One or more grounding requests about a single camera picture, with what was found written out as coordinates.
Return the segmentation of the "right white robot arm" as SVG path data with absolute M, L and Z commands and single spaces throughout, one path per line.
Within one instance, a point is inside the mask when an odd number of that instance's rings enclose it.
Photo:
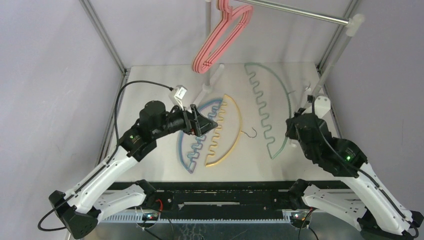
M 314 112 L 296 113 L 286 125 L 286 137 L 299 142 L 304 156 L 360 199 L 360 203 L 354 203 L 298 179 L 289 189 L 293 208 L 306 205 L 322 210 L 356 228 L 365 240 L 414 240 L 419 236 L 423 214 L 403 207 L 395 199 L 353 141 L 334 137 L 326 121 Z

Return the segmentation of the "yellow wavy wire hanger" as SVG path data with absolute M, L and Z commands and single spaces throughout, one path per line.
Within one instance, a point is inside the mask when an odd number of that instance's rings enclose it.
M 241 109 L 234 98 L 228 94 L 222 98 L 215 121 L 217 127 L 211 135 L 204 162 L 207 168 L 215 167 L 229 158 L 242 135 L 251 139 L 258 135 L 255 128 L 252 128 L 250 133 L 244 130 Z

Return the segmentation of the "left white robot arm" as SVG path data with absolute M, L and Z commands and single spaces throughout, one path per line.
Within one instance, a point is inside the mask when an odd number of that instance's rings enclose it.
M 175 105 L 171 111 L 158 100 L 149 101 L 135 124 L 118 140 L 117 147 L 73 188 L 54 191 L 49 197 L 54 212 L 74 239 L 93 231 L 98 223 L 128 208 L 145 209 L 156 203 L 156 189 L 145 179 L 112 194 L 104 192 L 127 170 L 137 165 L 157 147 L 157 140 L 182 131 L 202 137 L 217 122 L 202 115 L 196 105 L 191 110 Z

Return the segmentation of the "green wavy wire hanger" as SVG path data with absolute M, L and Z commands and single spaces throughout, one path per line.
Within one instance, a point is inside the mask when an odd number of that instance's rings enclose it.
M 273 77 L 276 78 L 277 82 L 280 84 L 280 86 L 282 87 L 282 90 L 285 94 L 289 116 L 291 117 L 292 116 L 292 103 L 291 103 L 291 100 L 290 100 L 290 94 L 289 94 L 289 91 L 288 91 L 285 83 L 276 74 L 276 72 L 273 71 L 271 68 L 269 68 L 269 67 L 267 67 L 263 64 L 257 63 L 257 62 L 247 62 L 247 63 L 243 64 L 244 71 L 245 71 L 246 75 L 248 76 L 248 82 L 252 86 L 252 92 L 255 96 L 255 103 L 258 107 L 257 112 L 258 112 L 258 116 L 260 117 L 260 125 L 263 128 L 263 137 L 264 137 L 265 140 L 267 140 L 267 143 L 266 143 L 267 153 L 268 153 L 268 156 L 270 157 L 270 159 L 274 160 L 284 150 L 284 148 L 285 148 L 285 146 L 288 142 L 288 138 L 285 137 L 283 139 L 283 143 L 279 147 L 279 149 L 275 153 L 272 153 L 270 146 L 273 143 L 275 143 L 276 138 L 274 136 L 269 135 L 269 133 L 273 129 L 273 125 L 265 123 L 265 121 L 268 120 L 271 116 L 269 112 L 264 111 L 264 109 L 268 105 L 268 102 L 266 100 L 260 100 L 260 98 L 264 95 L 264 92 L 262 90 L 258 90 L 258 87 L 260 86 L 261 83 L 260 83 L 259 80 L 254 80 L 254 78 L 257 76 L 257 72 L 253 71 L 253 70 L 250 71 L 248 69 L 248 67 L 251 67 L 251 66 L 256 66 L 256 67 L 259 67 L 263 70 L 266 70 L 268 73 L 270 73 Z

